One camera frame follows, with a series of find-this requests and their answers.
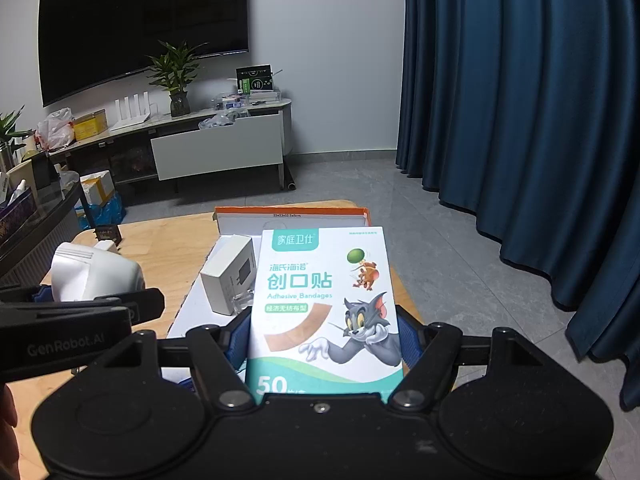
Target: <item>screw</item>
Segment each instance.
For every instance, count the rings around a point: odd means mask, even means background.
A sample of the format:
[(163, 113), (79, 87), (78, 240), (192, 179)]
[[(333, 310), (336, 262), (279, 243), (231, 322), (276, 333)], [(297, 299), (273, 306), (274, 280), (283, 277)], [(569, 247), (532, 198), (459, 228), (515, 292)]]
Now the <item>screw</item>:
[(223, 392), (218, 400), (225, 408), (233, 409), (246, 408), (254, 399), (251, 395), (242, 390), (229, 390), (228, 392)]
[(326, 402), (318, 402), (317, 404), (314, 404), (314, 411), (316, 413), (326, 413), (331, 409), (331, 406), (328, 405)]
[(393, 396), (393, 402), (405, 410), (419, 410), (424, 403), (424, 395), (418, 390), (403, 390)]

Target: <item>gray tile floor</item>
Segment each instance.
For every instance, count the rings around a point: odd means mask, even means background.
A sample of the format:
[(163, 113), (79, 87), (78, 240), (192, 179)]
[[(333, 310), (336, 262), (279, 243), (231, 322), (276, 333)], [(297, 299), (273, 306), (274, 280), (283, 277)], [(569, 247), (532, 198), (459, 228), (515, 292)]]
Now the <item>gray tile floor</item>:
[[(502, 263), (498, 242), (476, 232), (473, 215), (440, 205), (419, 179), (401, 174), (391, 159), (316, 162), (294, 166), (298, 189), (280, 192), (274, 168), (234, 170), (151, 183), (124, 190), (125, 222), (212, 211), (216, 205), (269, 205), (345, 198), (370, 209), (385, 229), (389, 260), (425, 322), (444, 321), (470, 335), (489, 335), (511, 326), (531, 339), (609, 405), (615, 433), (600, 467), (604, 479), (640, 478), (640, 409), (620, 410), (622, 362), (578, 363), (564, 338), (571, 314), (551, 301), (545, 278)], [(482, 376), (461, 370), (458, 383)]]

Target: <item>open drawer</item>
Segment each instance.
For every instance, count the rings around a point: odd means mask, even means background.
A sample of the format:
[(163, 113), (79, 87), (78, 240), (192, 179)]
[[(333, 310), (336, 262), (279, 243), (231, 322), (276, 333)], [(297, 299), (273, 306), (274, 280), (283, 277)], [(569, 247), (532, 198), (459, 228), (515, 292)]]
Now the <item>open drawer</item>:
[(151, 139), (158, 178), (282, 163), (280, 114)]

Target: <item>plant pot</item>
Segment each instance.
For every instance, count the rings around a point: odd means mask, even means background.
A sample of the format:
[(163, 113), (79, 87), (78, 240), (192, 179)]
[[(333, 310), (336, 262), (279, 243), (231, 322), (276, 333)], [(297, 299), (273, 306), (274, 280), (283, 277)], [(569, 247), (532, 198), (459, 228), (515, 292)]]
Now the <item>plant pot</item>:
[(180, 117), (191, 113), (187, 92), (171, 94), (171, 117)]
[(11, 146), (5, 144), (0, 146), (0, 171), (6, 173), (15, 166), (14, 154), (11, 150)]

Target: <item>green plant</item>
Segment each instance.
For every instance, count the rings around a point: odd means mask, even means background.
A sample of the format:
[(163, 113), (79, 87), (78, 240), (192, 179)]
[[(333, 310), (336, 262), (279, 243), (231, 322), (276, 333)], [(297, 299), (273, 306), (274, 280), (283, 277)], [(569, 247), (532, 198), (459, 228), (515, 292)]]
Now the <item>green plant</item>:
[(198, 64), (194, 60), (193, 51), (197, 46), (189, 48), (185, 41), (180, 46), (173, 46), (164, 41), (159, 42), (166, 48), (166, 53), (159, 57), (147, 56), (152, 62), (152, 75), (147, 76), (154, 81), (150, 84), (161, 86), (170, 95), (184, 92), (185, 86), (196, 78)]
[(33, 135), (33, 130), (15, 131), (15, 121), (20, 117), (23, 108), (24, 105), (17, 112), (13, 111), (5, 116), (0, 114), (0, 147), (11, 146), (12, 152), (24, 146), (24, 144), (14, 144), (14, 139), (23, 139)]

